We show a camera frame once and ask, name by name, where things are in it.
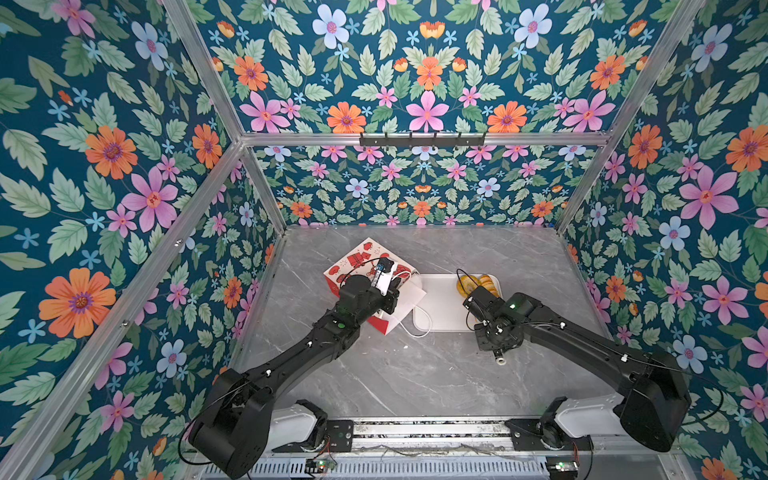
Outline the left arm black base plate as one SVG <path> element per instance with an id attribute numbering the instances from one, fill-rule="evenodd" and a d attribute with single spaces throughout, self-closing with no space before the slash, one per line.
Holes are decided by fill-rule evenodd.
<path id="1" fill-rule="evenodd" d="M 352 420 L 328 420 L 316 427 L 302 443 L 291 443 L 273 450 L 274 453 L 312 453 L 321 451 L 349 453 L 352 451 L 355 423 Z"/>

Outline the fake sliced bread loaf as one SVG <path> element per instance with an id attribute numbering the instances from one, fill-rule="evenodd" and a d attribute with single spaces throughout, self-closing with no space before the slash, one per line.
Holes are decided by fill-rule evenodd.
<path id="1" fill-rule="evenodd" d="M 494 280 L 489 275 L 481 275 L 478 277 L 479 285 L 485 288 L 490 294 L 500 298 L 501 294 L 498 287 L 494 283 Z"/>

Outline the yellow fake donut bread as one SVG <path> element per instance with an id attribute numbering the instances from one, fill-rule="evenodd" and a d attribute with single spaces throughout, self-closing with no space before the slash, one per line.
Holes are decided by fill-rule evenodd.
<path id="1" fill-rule="evenodd" d="M 468 298 L 480 285 L 481 282 L 478 277 L 459 274 L 456 289 L 463 298 Z"/>

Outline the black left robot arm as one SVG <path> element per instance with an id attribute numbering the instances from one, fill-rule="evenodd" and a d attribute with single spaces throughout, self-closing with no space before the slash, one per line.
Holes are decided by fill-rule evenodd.
<path id="1" fill-rule="evenodd" d="M 191 421 L 191 445 L 228 477 L 246 475 L 268 449 L 280 397 L 346 352 L 359 339 L 361 326 L 375 313 L 392 314 L 400 283 L 396 278 L 381 288 L 364 275 L 350 276 L 335 305 L 302 340 L 244 373 L 229 369 L 220 374 Z"/>

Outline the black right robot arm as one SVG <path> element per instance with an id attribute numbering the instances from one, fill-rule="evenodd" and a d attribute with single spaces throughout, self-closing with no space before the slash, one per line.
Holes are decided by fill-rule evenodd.
<path id="1" fill-rule="evenodd" d="M 614 344 L 517 292 L 504 300 L 483 287 L 463 302 L 477 319 L 477 345 L 496 358 L 532 343 L 589 371 L 612 393 L 586 399 L 555 398 L 537 422 L 536 436 L 550 449 L 569 439 L 627 436 L 656 452 L 672 449 L 692 400 L 688 373 L 674 356 Z"/>

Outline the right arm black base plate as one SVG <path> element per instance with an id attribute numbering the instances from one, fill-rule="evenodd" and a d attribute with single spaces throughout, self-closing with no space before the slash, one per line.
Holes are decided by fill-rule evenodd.
<path id="1" fill-rule="evenodd" d="M 568 436 L 554 421 L 542 423 L 533 418 L 512 418 L 504 422 L 517 451 L 547 450 L 555 452 L 591 451 L 593 442 L 589 436 Z"/>

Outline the red white paper bag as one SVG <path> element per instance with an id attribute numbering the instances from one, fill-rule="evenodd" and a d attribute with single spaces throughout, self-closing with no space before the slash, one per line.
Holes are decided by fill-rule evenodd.
<path id="1" fill-rule="evenodd" d="M 391 313 L 380 309 L 368 320 L 383 335 L 391 333 L 426 297 L 417 270 L 370 237 L 328 267 L 323 276 L 336 296 L 353 276 L 365 277 L 381 296 L 397 292 Z"/>

